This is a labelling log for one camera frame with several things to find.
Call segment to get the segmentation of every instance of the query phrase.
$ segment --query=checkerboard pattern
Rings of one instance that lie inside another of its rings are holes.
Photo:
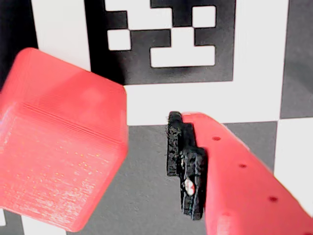
[[[127,90],[129,155],[77,234],[205,234],[166,177],[172,110],[225,123],[313,216],[312,11],[310,0],[0,0],[2,82],[20,49],[38,47]],[[70,233],[0,211],[0,234]]]

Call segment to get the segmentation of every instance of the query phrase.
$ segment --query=cube face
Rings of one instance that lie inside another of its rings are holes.
[[[80,72],[35,99],[10,96],[6,86],[2,106],[11,105],[0,123],[0,207],[72,232],[88,221],[125,159],[128,138],[123,89]]]

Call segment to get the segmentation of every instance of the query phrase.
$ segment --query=hole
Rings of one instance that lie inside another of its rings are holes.
[[[269,200],[271,202],[277,202],[278,201],[278,198],[277,197],[269,197]]]
[[[212,140],[214,140],[214,141],[220,141],[220,140],[221,140],[221,137],[214,136],[214,137],[212,138]]]

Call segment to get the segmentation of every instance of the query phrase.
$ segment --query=white square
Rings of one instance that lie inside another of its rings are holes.
[[[195,6],[192,8],[192,26],[194,28],[210,28],[216,26],[215,6]]]
[[[109,50],[130,50],[131,32],[128,29],[108,30]]]

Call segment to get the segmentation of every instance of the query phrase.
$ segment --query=gray surface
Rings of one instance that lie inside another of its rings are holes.
[[[0,235],[23,235],[21,216],[15,213],[4,211],[6,226],[0,226]]]
[[[276,122],[228,124],[273,167]],[[179,179],[166,176],[165,126],[130,127],[129,154],[78,235],[203,235],[204,219],[180,212]]]
[[[313,117],[313,1],[291,0],[281,118]]]

